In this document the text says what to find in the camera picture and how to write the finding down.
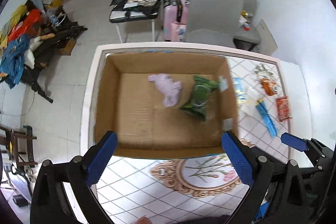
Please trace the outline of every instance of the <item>cardboard sheet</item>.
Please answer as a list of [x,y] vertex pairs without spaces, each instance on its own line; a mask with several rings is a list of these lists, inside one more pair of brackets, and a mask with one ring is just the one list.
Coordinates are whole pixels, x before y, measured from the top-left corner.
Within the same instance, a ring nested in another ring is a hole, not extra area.
[[[180,102],[164,107],[163,95],[148,76],[168,73],[182,82]],[[213,91],[207,120],[180,110],[194,88],[193,75],[228,88]],[[118,136],[115,155],[151,159],[195,157],[222,153],[223,120],[232,118],[237,132],[237,106],[225,57],[184,52],[122,53],[106,58],[98,94],[95,141],[107,130]]]

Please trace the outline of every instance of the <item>chair seat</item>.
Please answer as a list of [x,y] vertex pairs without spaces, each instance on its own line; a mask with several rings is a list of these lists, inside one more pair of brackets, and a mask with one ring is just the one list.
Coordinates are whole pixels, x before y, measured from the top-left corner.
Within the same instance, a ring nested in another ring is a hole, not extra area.
[[244,26],[241,26],[234,35],[234,38],[254,44],[259,44],[261,42],[261,37],[258,30],[252,24],[250,24],[249,31],[245,31]]
[[[141,12],[131,12],[129,18],[125,17],[126,11],[111,11],[110,13],[110,22],[111,23],[123,23],[129,21],[138,21],[138,20],[149,20],[149,18]],[[155,16],[153,19],[158,17],[158,12],[153,13],[152,16]]]
[[235,44],[233,43],[232,35],[207,29],[194,30],[186,34],[185,38],[186,41],[190,43],[201,43],[236,48]]

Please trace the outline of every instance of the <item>green snack bag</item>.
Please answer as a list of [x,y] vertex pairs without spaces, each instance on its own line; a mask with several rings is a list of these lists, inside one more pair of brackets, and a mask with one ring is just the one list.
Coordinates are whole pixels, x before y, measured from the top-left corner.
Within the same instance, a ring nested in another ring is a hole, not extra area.
[[218,83],[198,75],[194,75],[194,81],[195,87],[191,92],[190,99],[186,104],[181,106],[181,109],[205,121],[208,97],[213,90],[218,88]]

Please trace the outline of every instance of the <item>metal screw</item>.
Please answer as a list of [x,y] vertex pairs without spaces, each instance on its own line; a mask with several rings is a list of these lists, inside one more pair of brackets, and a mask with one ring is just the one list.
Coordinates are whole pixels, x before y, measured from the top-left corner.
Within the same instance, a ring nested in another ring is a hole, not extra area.
[[50,163],[51,163],[50,160],[44,160],[43,163],[42,163],[42,165],[43,166],[48,166]]
[[80,162],[82,160],[82,156],[76,156],[72,160],[73,162]]
[[289,163],[290,163],[292,166],[297,166],[297,162],[296,162],[296,160],[290,160]]
[[260,162],[266,162],[266,161],[267,161],[267,158],[266,158],[265,156],[259,156],[259,157],[258,157],[258,160],[259,160]]

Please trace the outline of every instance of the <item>gray chair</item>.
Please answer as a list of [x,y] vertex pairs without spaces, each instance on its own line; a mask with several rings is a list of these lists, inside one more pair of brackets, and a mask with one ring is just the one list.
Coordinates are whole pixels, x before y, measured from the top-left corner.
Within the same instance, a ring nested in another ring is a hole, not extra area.
[[190,0],[186,41],[235,48],[243,4],[244,0]]
[[[257,0],[244,0],[243,10],[245,10],[248,13],[251,13],[252,15],[255,15],[256,9],[257,9]],[[250,23],[249,25],[250,25],[249,31],[245,31],[244,26],[240,27],[235,33],[234,39],[252,43],[253,45],[249,48],[249,50],[251,50],[254,47],[254,45],[257,45],[261,42],[261,37],[258,30],[252,25],[252,23]]]

